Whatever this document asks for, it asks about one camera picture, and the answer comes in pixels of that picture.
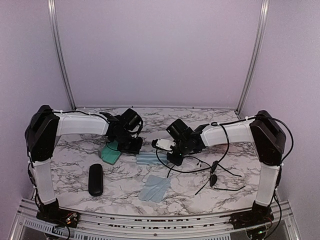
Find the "grey marbled glasses case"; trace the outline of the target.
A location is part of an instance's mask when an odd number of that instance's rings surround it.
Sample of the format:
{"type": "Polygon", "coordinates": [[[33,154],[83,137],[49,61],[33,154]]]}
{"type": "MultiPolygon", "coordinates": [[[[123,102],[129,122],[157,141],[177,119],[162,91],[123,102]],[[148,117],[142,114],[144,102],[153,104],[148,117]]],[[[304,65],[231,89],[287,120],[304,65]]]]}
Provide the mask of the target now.
{"type": "Polygon", "coordinates": [[[122,153],[118,151],[117,141],[107,142],[98,150],[98,156],[102,159],[102,161],[112,166],[115,165],[121,154],[122,153]]]}

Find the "light blue cleaning cloth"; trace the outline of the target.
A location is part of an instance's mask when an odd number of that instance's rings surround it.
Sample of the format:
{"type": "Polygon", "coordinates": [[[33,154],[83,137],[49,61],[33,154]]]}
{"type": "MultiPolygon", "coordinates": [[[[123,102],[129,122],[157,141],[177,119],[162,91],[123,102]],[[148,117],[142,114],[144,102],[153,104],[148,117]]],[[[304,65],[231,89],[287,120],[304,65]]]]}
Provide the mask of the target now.
{"type": "Polygon", "coordinates": [[[155,152],[142,152],[136,155],[136,163],[138,165],[161,165],[168,163],[167,156],[164,154],[159,154],[158,157],[155,152]]]}

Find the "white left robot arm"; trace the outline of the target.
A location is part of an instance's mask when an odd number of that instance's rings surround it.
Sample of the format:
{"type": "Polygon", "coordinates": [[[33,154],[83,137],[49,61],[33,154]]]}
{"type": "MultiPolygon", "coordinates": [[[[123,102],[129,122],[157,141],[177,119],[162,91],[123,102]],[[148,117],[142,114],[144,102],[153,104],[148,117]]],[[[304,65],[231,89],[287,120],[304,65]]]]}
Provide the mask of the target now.
{"type": "Polygon", "coordinates": [[[49,105],[42,105],[32,116],[24,137],[37,196],[45,206],[44,215],[53,223],[60,222],[64,216],[62,209],[53,204],[57,198],[50,167],[58,137],[105,136],[108,142],[117,142],[116,151],[136,155],[143,143],[139,136],[143,126],[143,119],[131,108],[121,115],[113,116],[108,112],[58,111],[49,105]]]}

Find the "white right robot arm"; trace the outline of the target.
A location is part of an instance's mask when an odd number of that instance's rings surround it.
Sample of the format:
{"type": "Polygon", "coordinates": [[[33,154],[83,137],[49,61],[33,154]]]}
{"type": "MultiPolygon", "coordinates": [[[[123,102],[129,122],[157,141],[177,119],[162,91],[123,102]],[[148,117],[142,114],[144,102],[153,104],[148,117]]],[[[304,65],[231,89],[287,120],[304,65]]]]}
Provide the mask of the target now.
{"type": "Polygon", "coordinates": [[[280,122],[266,110],[245,119],[199,125],[191,129],[181,119],[175,120],[167,132],[172,140],[165,141],[164,149],[175,165],[181,165],[182,157],[192,152],[222,144],[252,143],[260,162],[260,178],[255,206],[248,212],[247,219],[258,224],[267,216],[266,207],[270,205],[274,192],[279,185],[282,173],[283,154],[286,134],[279,126],[280,122]]]}

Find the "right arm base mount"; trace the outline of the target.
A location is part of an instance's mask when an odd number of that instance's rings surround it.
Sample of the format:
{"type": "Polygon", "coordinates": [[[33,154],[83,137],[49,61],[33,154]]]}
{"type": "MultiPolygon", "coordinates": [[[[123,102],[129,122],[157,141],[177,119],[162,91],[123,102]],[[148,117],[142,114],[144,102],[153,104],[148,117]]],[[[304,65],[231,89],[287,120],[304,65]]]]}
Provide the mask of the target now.
{"type": "Polygon", "coordinates": [[[232,213],[230,215],[229,223],[232,224],[235,230],[247,227],[253,227],[256,225],[272,222],[275,218],[272,213],[271,203],[272,197],[268,205],[264,206],[255,200],[252,204],[251,210],[232,213]]]}

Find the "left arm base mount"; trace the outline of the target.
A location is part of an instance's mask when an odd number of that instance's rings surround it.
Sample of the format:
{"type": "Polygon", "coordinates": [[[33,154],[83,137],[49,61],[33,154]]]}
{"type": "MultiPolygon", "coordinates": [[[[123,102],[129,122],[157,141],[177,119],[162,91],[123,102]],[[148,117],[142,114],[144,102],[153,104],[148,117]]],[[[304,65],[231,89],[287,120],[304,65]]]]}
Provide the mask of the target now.
{"type": "Polygon", "coordinates": [[[36,203],[38,212],[36,218],[45,222],[76,228],[79,222],[80,213],[73,210],[60,208],[59,201],[44,204],[39,200],[36,203]]]}

